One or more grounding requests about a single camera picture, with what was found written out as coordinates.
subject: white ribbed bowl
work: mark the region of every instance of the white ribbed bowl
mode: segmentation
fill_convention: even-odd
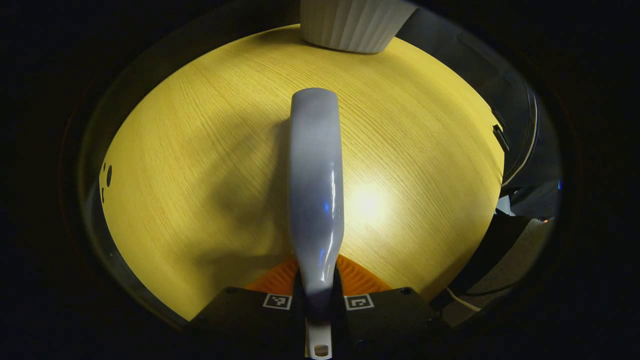
[[[379,53],[416,6],[402,0],[302,0],[302,37],[316,45]]]

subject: orange silicone pad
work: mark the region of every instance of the orange silicone pad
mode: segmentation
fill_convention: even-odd
[[[342,279],[342,294],[345,296],[391,290],[391,286],[353,260],[338,255],[337,265]],[[296,272],[298,272],[298,261],[296,258],[291,258],[269,270],[246,288],[264,293],[292,295]]]

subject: yellow wooden surface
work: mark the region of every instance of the yellow wooden surface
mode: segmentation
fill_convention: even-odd
[[[291,95],[339,98],[341,253],[429,299],[473,254],[491,220],[503,153],[489,106],[453,71],[399,39],[380,54],[332,51],[299,27],[215,49],[132,111],[100,173],[112,237],[133,272],[190,320],[224,286],[291,254]]]

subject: handle hole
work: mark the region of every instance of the handle hole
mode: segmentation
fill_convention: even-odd
[[[316,345],[314,346],[314,353],[316,356],[327,356],[329,355],[329,346],[328,345]]]

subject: black cable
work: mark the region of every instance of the black cable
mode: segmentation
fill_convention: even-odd
[[[483,291],[481,293],[464,293],[462,294],[462,296],[478,297],[478,296],[491,295],[491,294],[499,293],[500,291],[507,290],[508,288],[512,288],[516,284],[518,284],[518,281],[512,282],[511,284],[505,285],[501,288],[497,288],[489,291]]]

